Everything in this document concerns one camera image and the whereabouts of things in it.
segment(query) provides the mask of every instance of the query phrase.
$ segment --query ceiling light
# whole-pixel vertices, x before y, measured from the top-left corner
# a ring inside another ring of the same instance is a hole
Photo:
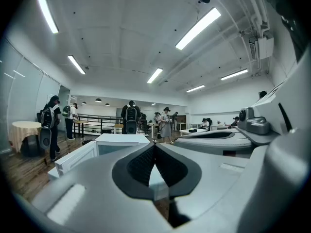
[[[70,61],[74,64],[74,66],[82,73],[85,74],[86,72],[84,72],[82,70],[82,68],[79,66],[78,62],[75,60],[75,58],[73,57],[73,55],[68,55],[68,58],[70,59]]]
[[[20,75],[20,76],[26,78],[24,75],[20,74],[19,72],[16,72],[15,70],[13,70],[13,72],[15,72],[15,73],[17,73],[18,75]]]
[[[12,77],[11,75],[9,75],[9,74],[7,74],[7,73],[5,73],[5,72],[4,72],[4,74],[5,74],[6,76],[9,76],[9,77],[12,78],[12,79],[15,79],[14,77]]]
[[[177,43],[176,47],[182,50],[190,41],[192,41],[200,32],[202,32],[209,24],[220,17],[221,14],[216,8],[213,8],[204,17],[202,17],[186,35]]]
[[[45,17],[45,20],[47,21],[52,33],[58,33],[57,26],[52,18],[52,15],[50,13],[47,0],[38,0],[41,11]]]
[[[191,89],[191,90],[189,90],[189,91],[187,91],[187,92],[195,91],[195,90],[200,89],[200,88],[203,88],[203,87],[205,87],[205,85],[198,86],[198,87],[196,87],[196,88],[194,88],[194,89]]]
[[[238,75],[243,74],[243,73],[246,73],[246,72],[248,72],[247,69],[242,70],[242,71],[238,71],[238,72],[235,72],[235,73],[232,73],[232,74],[230,74],[230,75],[228,75],[228,76],[224,76],[224,77],[222,77],[222,78],[220,78],[220,79],[221,79],[221,80],[230,79],[230,78],[232,78],[232,77],[238,76]]]
[[[147,81],[147,83],[152,83],[153,80],[163,71],[163,69],[158,68],[155,73],[151,76],[151,78]]]

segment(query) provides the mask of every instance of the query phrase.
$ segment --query beige tablecloth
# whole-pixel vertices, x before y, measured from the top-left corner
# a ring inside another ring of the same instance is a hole
[[[41,123],[20,121],[12,123],[9,140],[17,152],[20,152],[20,147],[23,140],[33,134],[40,134]]]

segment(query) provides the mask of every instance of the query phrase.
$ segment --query air conditioning unit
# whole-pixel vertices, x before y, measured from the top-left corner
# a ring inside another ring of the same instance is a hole
[[[252,58],[265,59],[273,54],[274,38],[270,33],[265,33],[263,38],[251,37],[248,40]]]

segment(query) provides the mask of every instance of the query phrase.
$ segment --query cabinet door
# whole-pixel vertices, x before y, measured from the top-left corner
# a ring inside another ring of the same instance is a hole
[[[59,176],[65,174],[81,162],[98,156],[97,144],[95,141],[91,141],[84,146],[78,148],[74,152],[60,158],[55,161],[57,172]]]

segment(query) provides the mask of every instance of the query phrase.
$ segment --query standing person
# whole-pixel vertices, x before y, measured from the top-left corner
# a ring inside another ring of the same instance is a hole
[[[208,129],[209,129],[209,122],[207,121],[206,118],[204,118],[204,119],[202,120],[202,124],[201,124],[201,126],[199,127],[199,129],[201,129],[201,130],[208,130]]]
[[[70,115],[65,117],[66,134],[67,134],[67,139],[69,141],[72,141],[75,139],[74,137],[72,137],[72,125],[73,125],[73,118],[78,119],[78,114],[76,112],[77,109],[78,109],[78,104],[74,103],[72,106],[70,106]]]
[[[60,109],[58,106],[58,99],[59,98],[56,95],[51,97],[49,103],[47,103],[43,109],[43,110],[45,110],[47,108],[52,108],[52,110],[54,111],[55,123],[54,123],[54,126],[51,128],[51,144],[50,144],[50,159],[51,159],[51,161],[56,160],[55,152],[57,154],[60,153],[60,149],[57,146],[57,134],[58,134],[57,125],[60,122],[60,115],[61,115],[61,112],[60,112]]]
[[[173,125],[173,130],[175,131],[177,130],[177,115],[178,115],[178,112],[176,111],[174,115],[172,116],[172,120],[173,120],[172,125]]]
[[[236,127],[238,125],[238,123],[239,123],[239,120],[240,120],[239,117],[236,116],[234,118],[234,122],[231,123],[231,124],[226,124],[226,126],[228,126],[228,129],[231,129],[232,127]]]
[[[134,101],[130,101],[127,105],[125,105],[123,108],[122,108],[122,112],[121,112],[121,117],[123,118],[123,129],[122,129],[122,134],[127,134],[126,132],[126,129],[125,129],[125,126],[126,126],[126,119],[125,119],[125,116],[126,116],[126,110],[128,107],[134,107],[136,109],[136,113],[137,113],[137,117],[136,117],[136,123],[138,124],[138,118],[140,117],[141,115],[141,112],[140,112],[140,109],[138,106],[135,105],[135,102]]]
[[[168,112],[170,111],[169,107],[165,107],[164,114],[161,116],[161,137],[163,138],[163,142],[165,143],[165,138],[167,137],[170,141],[170,144],[174,144],[171,140],[171,123],[170,116]]]

